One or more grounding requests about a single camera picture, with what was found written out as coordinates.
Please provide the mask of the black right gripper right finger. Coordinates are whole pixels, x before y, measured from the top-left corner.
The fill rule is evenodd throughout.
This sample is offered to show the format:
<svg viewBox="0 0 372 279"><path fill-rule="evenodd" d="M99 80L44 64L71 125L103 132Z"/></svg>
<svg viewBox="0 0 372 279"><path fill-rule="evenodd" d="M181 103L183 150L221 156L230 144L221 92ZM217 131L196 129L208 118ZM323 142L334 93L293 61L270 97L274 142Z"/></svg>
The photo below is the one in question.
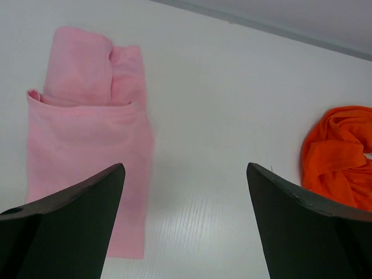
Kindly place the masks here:
<svg viewBox="0 0 372 279"><path fill-rule="evenodd" d="M270 278L371 278L371 212L256 163L246 176Z"/></svg>

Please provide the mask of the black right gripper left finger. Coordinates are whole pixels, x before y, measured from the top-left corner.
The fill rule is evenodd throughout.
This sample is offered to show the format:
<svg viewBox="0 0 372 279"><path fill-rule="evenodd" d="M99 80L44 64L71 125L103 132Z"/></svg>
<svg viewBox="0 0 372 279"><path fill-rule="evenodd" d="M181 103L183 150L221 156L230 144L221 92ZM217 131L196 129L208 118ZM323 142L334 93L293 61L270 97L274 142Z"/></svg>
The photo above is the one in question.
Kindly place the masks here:
<svg viewBox="0 0 372 279"><path fill-rule="evenodd" d="M1 213L1 278L100 278L125 169Z"/></svg>

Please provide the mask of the pink t shirt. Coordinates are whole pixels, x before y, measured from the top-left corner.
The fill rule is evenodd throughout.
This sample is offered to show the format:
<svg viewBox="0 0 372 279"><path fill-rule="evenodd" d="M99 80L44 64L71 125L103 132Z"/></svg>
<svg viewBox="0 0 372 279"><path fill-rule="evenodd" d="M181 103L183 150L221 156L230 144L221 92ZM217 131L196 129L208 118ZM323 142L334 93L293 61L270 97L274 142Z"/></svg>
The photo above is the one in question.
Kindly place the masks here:
<svg viewBox="0 0 372 279"><path fill-rule="evenodd" d="M107 256L143 259L154 137L140 47L61 27L44 89L29 90L27 102L27 202L121 163L126 176Z"/></svg>

